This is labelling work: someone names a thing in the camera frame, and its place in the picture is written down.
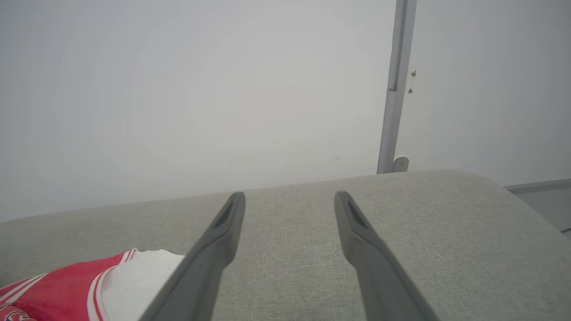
gray fabric surface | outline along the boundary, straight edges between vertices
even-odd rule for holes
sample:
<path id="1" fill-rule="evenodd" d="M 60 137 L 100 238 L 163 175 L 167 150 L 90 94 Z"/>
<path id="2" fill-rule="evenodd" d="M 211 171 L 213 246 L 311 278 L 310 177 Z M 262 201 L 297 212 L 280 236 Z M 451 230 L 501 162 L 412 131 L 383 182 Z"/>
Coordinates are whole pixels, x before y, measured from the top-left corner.
<path id="1" fill-rule="evenodd" d="M 333 196 L 351 193 L 441 320 L 569 320 L 571 242 L 504 188 L 455 171 L 246 191 L 214 320 L 364 320 Z M 0 224 L 0 283 L 133 247 L 185 254 L 230 193 Z"/>

striped trim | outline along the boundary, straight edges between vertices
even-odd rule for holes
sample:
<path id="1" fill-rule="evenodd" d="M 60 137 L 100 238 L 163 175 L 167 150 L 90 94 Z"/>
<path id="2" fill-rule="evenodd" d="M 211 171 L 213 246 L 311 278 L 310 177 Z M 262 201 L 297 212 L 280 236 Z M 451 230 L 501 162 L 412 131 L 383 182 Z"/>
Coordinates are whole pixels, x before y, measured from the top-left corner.
<path id="1" fill-rule="evenodd" d="M 22 294 L 24 294 L 27 290 L 29 290 L 34 284 L 38 283 L 38 281 L 40 281 L 46 275 L 47 275 L 47 273 L 44 273 L 42 275 L 38 275 L 35 278 L 32 278 L 29 281 L 20 284 L 20 286 L 16 287 L 15 289 L 13 289 L 10 292 L 8 292 L 5 295 L 5 297 L 7 297 L 7 299 L 5 300 L 5 303 L 14 303 L 14 301 L 18 300 L 18 298 L 20 296 L 22 296 Z"/>
<path id="2" fill-rule="evenodd" d="M 103 279 L 113 268 L 119 266 L 128 260 L 130 260 L 138 249 L 134 248 L 131 251 L 123 253 L 121 261 L 117 265 L 114 265 L 105 271 L 99 273 L 91 282 L 89 286 L 89 292 L 87 293 L 87 315 L 89 320 L 97 321 L 108 321 L 107 312 L 103 306 L 103 298 L 101 297 L 101 289 L 103 285 Z"/>

wall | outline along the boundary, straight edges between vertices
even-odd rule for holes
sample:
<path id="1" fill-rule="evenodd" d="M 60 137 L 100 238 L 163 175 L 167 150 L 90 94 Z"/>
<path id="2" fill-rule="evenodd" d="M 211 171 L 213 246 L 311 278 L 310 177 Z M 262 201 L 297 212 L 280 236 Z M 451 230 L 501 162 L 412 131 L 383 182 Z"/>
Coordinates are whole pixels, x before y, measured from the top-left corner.
<path id="1" fill-rule="evenodd" d="M 374 174 L 394 14 L 3 1 L 0 221 Z"/>
<path id="2" fill-rule="evenodd" d="M 419 0 L 396 155 L 502 186 L 571 178 L 571 2 Z"/>

vertical trim strip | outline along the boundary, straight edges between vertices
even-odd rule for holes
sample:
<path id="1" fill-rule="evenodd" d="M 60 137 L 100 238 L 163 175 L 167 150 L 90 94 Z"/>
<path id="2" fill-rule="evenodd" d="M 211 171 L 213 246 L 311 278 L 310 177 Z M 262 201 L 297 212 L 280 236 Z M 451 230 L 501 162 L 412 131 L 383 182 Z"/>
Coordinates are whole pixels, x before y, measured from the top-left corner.
<path id="1" fill-rule="evenodd" d="M 408 61 L 411 57 L 415 14 L 416 0 L 397 0 L 377 174 L 392 172 L 400 114 L 403 110 L 405 85 L 407 83 Z"/>

